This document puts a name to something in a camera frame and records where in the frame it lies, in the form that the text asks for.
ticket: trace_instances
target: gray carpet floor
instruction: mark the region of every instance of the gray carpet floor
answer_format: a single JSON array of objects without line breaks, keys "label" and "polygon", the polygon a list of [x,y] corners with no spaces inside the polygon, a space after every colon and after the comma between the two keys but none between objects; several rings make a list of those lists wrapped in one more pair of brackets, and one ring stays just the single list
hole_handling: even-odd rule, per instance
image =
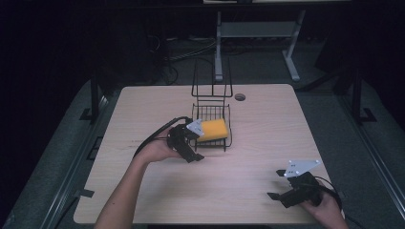
[{"label": "gray carpet floor", "polygon": [[[170,44],[171,55],[190,52],[200,45],[190,41],[173,41]],[[298,43],[293,60],[301,76],[299,82],[293,82],[288,75],[281,54],[281,49],[286,47],[283,41],[265,44],[263,41],[252,41],[244,47],[243,52],[225,53],[224,69],[231,70],[234,84],[283,83],[300,88],[325,74],[314,67],[322,46],[321,42]],[[211,74],[212,54],[200,54],[182,61],[174,61],[171,63],[172,67],[176,68],[179,74],[176,84],[191,84],[196,59],[199,61],[201,75]],[[172,79],[174,77],[173,72],[168,70],[166,75]],[[297,97],[330,179],[344,194],[345,213],[365,228],[405,228],[404,218],[397,210],[392,195],[387,191],[372,161],[370,146],[365,144],[361,135],[367,134],[397,185],[401,190],[405,190],[404,132],[385,110],[373,88],[366,83],[362,106],[371,109],[377,122],[364,123],[362,126],[353,124],[345,107],[345,104],[350,102],[351,95],[334,95],[334,83],[335,79],[329,80],[310,92],[297,93]],[[164,79],[157,82],[157,85],[164,84]],[[76,224],[73,214],[77,202],[73,202],[71,207],[69,205],[75,199],[75,192],[83,189],[85,185],[93,165],[93,161],[86,157],[97,137],[104,135],[119,92],[120,90],[116,90],[114,94],[106,97],[101,106],[100,117],[94,125],[90,125],[90,121],[79,120],[83,110],[90,108],[90,83],[83,85],[15,204],[10,223],[5,225],[5,228],[54,228],[59,220],[58,228],[92,228],[92,225]],[[61,185],[66,182],[70,185],[61,189],[64,187]],[[60,208],[55,213],[50,211],[58,204]],[[348,223],[351,228],[358,228],[350,220]],[[319,225],[244,226],[250,227],[321,228]]]}]

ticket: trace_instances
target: person's left hand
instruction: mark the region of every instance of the person's left hand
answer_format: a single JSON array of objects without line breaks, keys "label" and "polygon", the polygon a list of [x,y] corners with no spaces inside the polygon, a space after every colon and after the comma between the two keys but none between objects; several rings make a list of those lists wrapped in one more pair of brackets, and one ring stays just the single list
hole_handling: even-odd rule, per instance
[{"label": "person's left hand", "polygon": [[181,155],[167,146],[167,135],[172,127],[167,128],[156,139],[147,144],[134,159],[141,159],[145,163],[161,161],[169,157],[181,158]]}]

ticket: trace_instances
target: background desk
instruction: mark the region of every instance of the background desk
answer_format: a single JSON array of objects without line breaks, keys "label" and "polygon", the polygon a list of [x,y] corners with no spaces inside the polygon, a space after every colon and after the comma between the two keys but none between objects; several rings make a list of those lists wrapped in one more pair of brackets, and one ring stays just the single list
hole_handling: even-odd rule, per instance
[{"label": "background desk", "polygon": [[[200,90],[210,86],[200,86]],[[151,164],[142,182],[134,223],[310,223],[300,207],[286,209],[266,192],[285,192],[276,175],[290,159],[318,159],[293,89],[289,85],[234,85],[245,101],[228,98],[232,145],[198,149],[199,162],[166,159]],[[140,143],[174,117],[191,116],[191,86],[123,89],[75,211],[77,223],[94,223]],[[312,170],[329,179],[324,165]]]}]

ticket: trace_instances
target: black wire basket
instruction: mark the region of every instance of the black wire basket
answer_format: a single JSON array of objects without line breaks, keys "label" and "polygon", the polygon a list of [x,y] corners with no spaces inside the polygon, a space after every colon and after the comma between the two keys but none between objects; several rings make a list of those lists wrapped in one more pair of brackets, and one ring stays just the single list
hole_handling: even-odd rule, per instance
[{"label": "black wire basket", "polygon": [[230,107],[225,101],[228,97],[233,96],[232,79],[230,71],[228,76],[223,77],[221,82],[216,81],[215,74],[212,73],[210,85],[201,89],[199,84],[198,61],[195,62],[193,86],[191,95],[197,98],[197,103],[193,103],[192,117],[193,120],[201,119],[202,121],[223,119],[228,130],[227,138],[209,140],[209,141],[192,141],[190,146],[197,151],[198,147],[227,147],[232,144],[232,130],[230,125]]}]

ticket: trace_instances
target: yellow block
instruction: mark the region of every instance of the yellow block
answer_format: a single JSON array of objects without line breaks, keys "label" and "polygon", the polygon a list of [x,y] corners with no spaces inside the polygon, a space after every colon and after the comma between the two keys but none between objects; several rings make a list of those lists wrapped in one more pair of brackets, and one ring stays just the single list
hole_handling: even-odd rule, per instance
[{"label": "yellow block", "polygon": [[197,141],[208,141],[227,138],[228,132],[223,118],[202,122],[203,135]]}]

